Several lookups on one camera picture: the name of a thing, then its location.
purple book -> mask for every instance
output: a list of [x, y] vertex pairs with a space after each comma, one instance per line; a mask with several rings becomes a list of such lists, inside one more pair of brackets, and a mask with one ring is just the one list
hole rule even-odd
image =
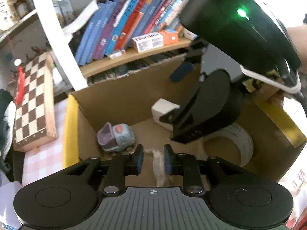
[[110, 16], [110, 19], [109, 19], [107, 25], [105, 26], [104, 30], [102, 31], [102, 33], [100, 35], [98, 44], [96, 46], [95, 53], [93, 55], [93, 59], [99, 60], [103, 57], [103, 54], [106, 50], [107, 42], [108, 42], [108, 40], [111, 36], [111, 33], [113, 31], [113, 24], [115, 22], [116, 16], [121, 11], [124, 4], [125, 4], [125, 1], [120, 0], [120, 2], [115, 7], [112, 15]]

bookshelf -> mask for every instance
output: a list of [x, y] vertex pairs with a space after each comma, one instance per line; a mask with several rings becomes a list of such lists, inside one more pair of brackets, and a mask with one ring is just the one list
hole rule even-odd
[[126, 51], [126, 54], [124, 54], [123, 56], [120, 56], [113, 60], [110, 60], [107, 57], [104, 57], [101, 60], [93, 61], [83, 67], [80, 67], [80, 70], [83, 76], [87, 78], [97, 73], [101, 73], [108, 69], [123, 65], [125, 63], [131, 62], [134, 60], [142, 59], [142, 58], [154, 55], [154, 54], [159, 54], [159, 53], [172, 51], [172, 50], [179, 49], [179, 48], [188, 47], [190, 43], [191, 43], [191, 40], [184, 38], [184, 37], [180, 37], [179, 42], [176, 44], [154, 48], [152, 50], [145, 51], [142, 53], [138, 53], [134, 48], [129, 48]]

metal screw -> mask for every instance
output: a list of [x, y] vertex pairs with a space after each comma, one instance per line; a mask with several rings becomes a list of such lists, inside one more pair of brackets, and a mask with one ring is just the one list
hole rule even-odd
[[115, 194], [119, 191], [119, 188], [115, 186], [108, 186], [104, 188], [104, 191], [108, 194]]
[[203, 189], [202, 187], [199, 187], [199, 186], [189, 186], [188, 191], [192, 194], [199, 194], [203, 192]]

red book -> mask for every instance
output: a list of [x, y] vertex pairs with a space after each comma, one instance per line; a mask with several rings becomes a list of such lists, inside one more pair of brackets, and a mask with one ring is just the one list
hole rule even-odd
[[168, 7], [168, 5], [172, 2], [172, 0], [165, 0], [164, 3], [162, 4], [161, 8], [159, 11], [156, 13], [155, 17], [150, 21], [148, 24], [147, 28], [144, 30], [143, 34], [148, 34], [151, 33], [151, 31], [154, 29], [155, 22], [159, 19], [161, 14], [164, 12], [164, 10]]
[[140, 20], [142, 19], [143, 15], [144, 15], [144, 13], [142, 13], [141, 11], [138, 13], [138, 15], [136, 16], [136, 19], [135, 19], [135, 21], [134, 21], [134, 23], [133, 23], [133, 25], [132, 25], [132, 27], [131, 27], [131, 30], [130, 30], [130, 32], [126, 35], [126, 37], [125, 37], [125, 39], [124, 39], [124, 41], [123, 41], [123, 43], [122, 43], [120, 49], [124, 49], [124, 48], [125, 48], [127, 42], [130, 40], [130, 38], [131, 38], [131, 36], [132, 36], [132, 33], [134, 32], [136, 26], [138, 25], [138, 23], [139, 23]]
[[118, 50], [118, 49], [123, 49], [124, 48], [124, 41], [127, 38], [127, 35], [131, 31], [131, 27], [134, 24], [136, 17], [138, 16], [140, 10], [144, 6], [146, 0], [139, 0], [138, 4], [136, 5], [135, 9], [132, 11], [131, 15], [129, 16], [124, 28], [122, 29], [121, 34], [118, 37], [118, 40], [114, 46], [113, 51]]

yellow tape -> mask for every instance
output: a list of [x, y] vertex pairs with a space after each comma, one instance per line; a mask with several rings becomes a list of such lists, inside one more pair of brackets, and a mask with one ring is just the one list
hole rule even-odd
[[69, 94], [63, 132], [63, 169], [79, 162], [78, 114], [78, 102]]
[[283, 109], [263, 100], [256, 101], [255, 104], [276, 124], [294, 148], [307, 141], [306, 136]]

